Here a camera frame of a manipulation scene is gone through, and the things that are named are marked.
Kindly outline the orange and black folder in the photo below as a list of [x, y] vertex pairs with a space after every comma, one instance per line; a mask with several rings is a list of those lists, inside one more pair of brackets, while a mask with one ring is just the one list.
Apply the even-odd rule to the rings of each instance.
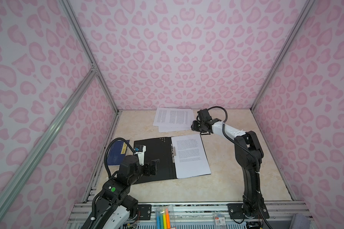
[[151, 162], [159, 159], [158, 172], [154, 176], [142, 176], [136, 184], [178, 179], [174, 163], [174, 148], [172, 146], [172, 137], [150, 138], [138, 140], [134, 145], [145, 145], [146, 152], [144, 162]]

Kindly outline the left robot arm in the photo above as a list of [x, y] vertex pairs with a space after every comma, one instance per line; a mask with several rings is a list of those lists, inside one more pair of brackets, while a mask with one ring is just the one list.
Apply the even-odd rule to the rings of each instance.
[[138, 200], [129, 195], [131, 185], [142, 176], [156, 175], [159, 160], [140, 165], [137, 156], [126, 156], [119, 170], [106, 181], [92, 200], [83, 229], [118, 229], [128, 219], [138, 218]]

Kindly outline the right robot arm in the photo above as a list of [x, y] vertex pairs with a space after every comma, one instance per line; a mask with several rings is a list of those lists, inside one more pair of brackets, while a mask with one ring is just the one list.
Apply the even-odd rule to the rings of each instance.
[[260, 167], [263, 150], [255, 132], [238, 130], [220, 119], [194, 121], [191, 129], [202, 134], [217, 134], [225, 137], [235, 147], [235, 158], [243, 171], [244, 194], [242, 214], [248, 219], [269, 218], [260, 188]]

